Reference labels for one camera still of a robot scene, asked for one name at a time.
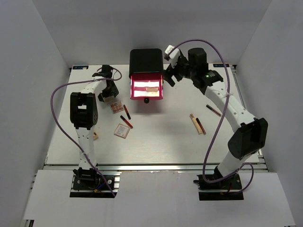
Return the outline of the eyeshadow palette clear case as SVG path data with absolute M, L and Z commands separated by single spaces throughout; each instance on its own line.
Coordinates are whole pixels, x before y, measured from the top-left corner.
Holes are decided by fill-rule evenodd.
M 121 101 L 113 102 L 110 104 L 110 108 L 113 114 L 121 112 L 124 110 L 124 105 Z

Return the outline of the red lip gloss tube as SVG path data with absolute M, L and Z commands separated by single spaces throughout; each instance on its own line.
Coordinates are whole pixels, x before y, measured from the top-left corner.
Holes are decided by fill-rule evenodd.
M 126 113 L 126 115 L 127 115 L 127 118 L 130 120 L 130 119 L 131 119 L 131 116 L 130 116 L 130 114 L 129 114 L 129 112 L 128 112 L 128 109 L 127 109 L 126 105 L 123 105 L 123 108 L 124 108 L 124 111 L 125 111 L 125 113 Z

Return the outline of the pink drawer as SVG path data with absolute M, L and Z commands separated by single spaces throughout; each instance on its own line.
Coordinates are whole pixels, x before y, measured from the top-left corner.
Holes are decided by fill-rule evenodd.
M 130 76 L 130 99 L 149 103 L 163 99 L 163 76 L 159 72 L 133 73 Z

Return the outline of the red black lipstick tube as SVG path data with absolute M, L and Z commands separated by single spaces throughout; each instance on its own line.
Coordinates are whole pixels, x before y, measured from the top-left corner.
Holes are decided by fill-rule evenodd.
M 133 129 L 134 127 L 130 124 L 130 122 L 125 119 L 122 115 L 120 116 L 120 118 L 122 119 L 122 121 L 127 124 L 128 127 L 130 127 L 131 129 Z

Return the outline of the black drawer cabinet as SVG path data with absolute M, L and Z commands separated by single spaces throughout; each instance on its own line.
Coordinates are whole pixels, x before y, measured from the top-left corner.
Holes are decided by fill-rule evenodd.
M 160 80 L 163 72 L 162 50 L 159 48 L 130 51 L 130 80 Z

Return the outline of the beige compact with label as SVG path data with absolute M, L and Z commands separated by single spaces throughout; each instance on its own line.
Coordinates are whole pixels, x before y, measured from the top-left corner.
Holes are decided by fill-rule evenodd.
M 114 135 L 125 139 L 129 133 L 130 129 L 131 128 L 128 126 L 118 124 L 117 128 L 114 131 Z

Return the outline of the beige foundation bottle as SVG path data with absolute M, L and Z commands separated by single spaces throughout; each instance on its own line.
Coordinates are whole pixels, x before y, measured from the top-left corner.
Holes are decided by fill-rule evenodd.
M 95 132 L 93 132 L 93 139 L 94 139 L 94 140 L 97 140 L 97 139 L 98 139 L 98 135 L 97 135 Z

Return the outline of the dark mascara tube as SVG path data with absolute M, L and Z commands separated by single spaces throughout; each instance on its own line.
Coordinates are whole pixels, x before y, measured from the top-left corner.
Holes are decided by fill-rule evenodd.
M 219 117 L 222 116 L 222 114 L 220 112 L 218 112 L 217 110 L 215 110 L 214 108 L 212 108 L 210 105 L 206 105 L 206 108 L 208 108 L 210 111 L 212 111 L 213 113 L 215 113 Z

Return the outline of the dark red lip liner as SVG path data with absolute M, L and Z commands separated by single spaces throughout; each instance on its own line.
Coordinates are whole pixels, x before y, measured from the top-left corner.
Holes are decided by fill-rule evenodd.
M 202 126 L 202 124 L 201 124 L 200 120 L 199 120 L 198 118 L 196 118 L 196 121 L 197 121 L 197 123 L 198 123 L 199 127 L 201 128 L 202 133 L 203 133 L 204 135 L 206 135 L 206 131 L 205 131 L 204 127 Z

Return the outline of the tan square compact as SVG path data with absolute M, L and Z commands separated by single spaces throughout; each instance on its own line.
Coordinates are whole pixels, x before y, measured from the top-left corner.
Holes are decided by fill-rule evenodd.
M 160 95 L 158 87 L 147 87 L 146 96 L 147 97 L 158 97 Z

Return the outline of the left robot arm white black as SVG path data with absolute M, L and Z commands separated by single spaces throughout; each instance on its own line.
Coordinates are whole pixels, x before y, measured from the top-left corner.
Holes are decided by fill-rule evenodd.
M 94 151 L 93 132 L 98 122 L 98 105 L 116 97 L 119 91 L 112 79 L 94 80 L 79 92 L 70 95 L 70 121 L 78 137 L 80 146 L 80 170 L 93 170 L 97 167 Z

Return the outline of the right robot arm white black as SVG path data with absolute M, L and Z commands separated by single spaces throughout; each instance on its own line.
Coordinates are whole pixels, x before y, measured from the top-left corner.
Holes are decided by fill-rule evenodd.
M 214 171 L 214 184 L 218 188 L 226 188 L 231 183 L 230 176 L 264 147 L 268 122 L 264 118 L 256 118 L 228 92 L 229 85 L 223 77 L 209 69 L 203 48 L 192 48 L 185 57 L 180 49 L 169 45 L 164 58 L 169 61 L 163 73 L 165 81 L 174 86 L 172 77 L 177 81 L 183 78 L 192 80 L 193 85 L 217 106 L 232 128 L 234 134 L 228 141 L 229 151 Z

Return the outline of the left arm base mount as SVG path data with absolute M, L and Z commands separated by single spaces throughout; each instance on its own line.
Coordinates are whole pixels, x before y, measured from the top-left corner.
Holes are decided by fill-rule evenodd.
M 116 176 L 104 175 L 104 178 L 90 168 L 73 170 L 70 198 L 114 198 Z

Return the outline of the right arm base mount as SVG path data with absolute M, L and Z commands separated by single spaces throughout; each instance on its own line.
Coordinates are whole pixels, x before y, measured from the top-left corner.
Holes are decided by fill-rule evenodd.
M 193 181 L 198 186 L 200 201 L 242 201 L 244 200 L 242 184 L 239 174 L 235 174 L 223 181 L 207 183 L 203 175 L 197 175 Z

